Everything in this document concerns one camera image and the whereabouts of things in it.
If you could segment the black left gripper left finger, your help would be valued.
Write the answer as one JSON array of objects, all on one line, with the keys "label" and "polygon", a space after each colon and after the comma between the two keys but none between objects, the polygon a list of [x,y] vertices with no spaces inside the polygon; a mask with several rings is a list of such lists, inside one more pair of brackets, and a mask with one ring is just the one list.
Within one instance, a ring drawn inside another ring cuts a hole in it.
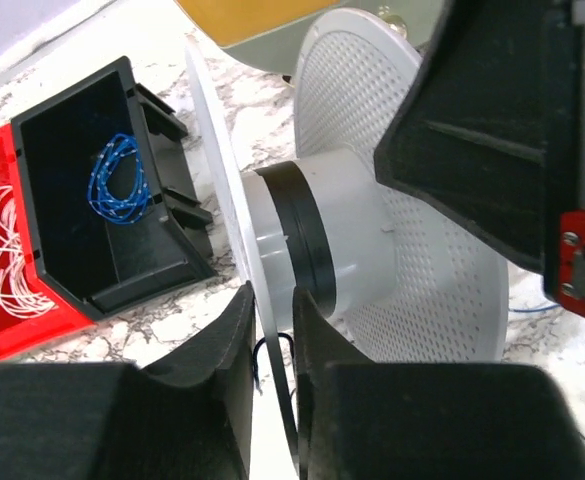
[{"label": "black left gripper left finger", "polygon": [[0,479],[245,479],[254,292],[163,358],[0,363]]}]

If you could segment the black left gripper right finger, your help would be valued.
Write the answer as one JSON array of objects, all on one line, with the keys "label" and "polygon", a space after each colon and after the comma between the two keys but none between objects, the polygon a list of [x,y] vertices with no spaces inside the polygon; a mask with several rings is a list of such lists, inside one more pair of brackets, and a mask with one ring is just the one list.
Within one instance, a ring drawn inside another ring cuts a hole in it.
[{"label": "black left gripper right finger", "polygon": [[376,363],[293,294],[303,479],[585,479],[585,446],[542,370]]}]

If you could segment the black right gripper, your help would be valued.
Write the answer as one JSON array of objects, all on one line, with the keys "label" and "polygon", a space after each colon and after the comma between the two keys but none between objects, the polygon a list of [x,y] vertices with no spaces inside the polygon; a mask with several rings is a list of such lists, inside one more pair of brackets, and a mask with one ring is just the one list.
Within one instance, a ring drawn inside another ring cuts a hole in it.
[{"label": "black right gripper", "polygon": [[549,7],[445,2],[374,169],[521,268],[543,248],[545,294],[585,318],[585,1]]}]

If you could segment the white perforated cable spool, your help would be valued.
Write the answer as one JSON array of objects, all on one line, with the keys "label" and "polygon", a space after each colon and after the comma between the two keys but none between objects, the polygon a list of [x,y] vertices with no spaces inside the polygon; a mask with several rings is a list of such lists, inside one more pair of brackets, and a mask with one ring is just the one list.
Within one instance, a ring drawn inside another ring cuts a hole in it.
[{"label": "white perforated cable spool", "polygon": [[233,257],[252,285],[292,461],[298,405],[279,335],[293,292],[373,361],[493,362],[508,322],[503,257],[422,200],[381,185],[373,153],[412,86],[419,53],[359,9],[319,16],[296,64],[296,156],[243,173],[201,52],[186,48],[196,118]]}]

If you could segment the red plastic bin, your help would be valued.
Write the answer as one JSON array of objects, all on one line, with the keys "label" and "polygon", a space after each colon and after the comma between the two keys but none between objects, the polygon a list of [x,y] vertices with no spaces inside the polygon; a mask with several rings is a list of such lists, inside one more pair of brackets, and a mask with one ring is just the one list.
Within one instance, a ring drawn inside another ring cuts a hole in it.
[{"label": "red plastic bin", "polygon": [[34,272],[11,126],[0,127],[0,361],[94,325]]}]

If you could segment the round three-drawer cabinet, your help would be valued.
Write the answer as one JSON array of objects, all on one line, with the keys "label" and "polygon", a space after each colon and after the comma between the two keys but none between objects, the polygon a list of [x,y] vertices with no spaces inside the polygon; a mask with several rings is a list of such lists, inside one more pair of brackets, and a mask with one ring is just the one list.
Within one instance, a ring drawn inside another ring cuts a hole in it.
[{"label": "round three-drawer cabinet", "polygon": [[337,8],[371,13],[414,47],[426,44],[442,0],[177,0],[187,17],[224,53],[252,68],[290,76],[310,26]]}]

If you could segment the black plastic bin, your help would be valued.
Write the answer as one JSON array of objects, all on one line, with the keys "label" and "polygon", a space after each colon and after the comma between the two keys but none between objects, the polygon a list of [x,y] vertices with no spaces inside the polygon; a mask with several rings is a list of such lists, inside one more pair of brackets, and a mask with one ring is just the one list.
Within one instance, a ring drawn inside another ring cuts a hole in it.
[{"label": "black plastic bin", "polygon": [[120,57],[11,122],[34,272],[98,321],[211,278],[174,110]]}]

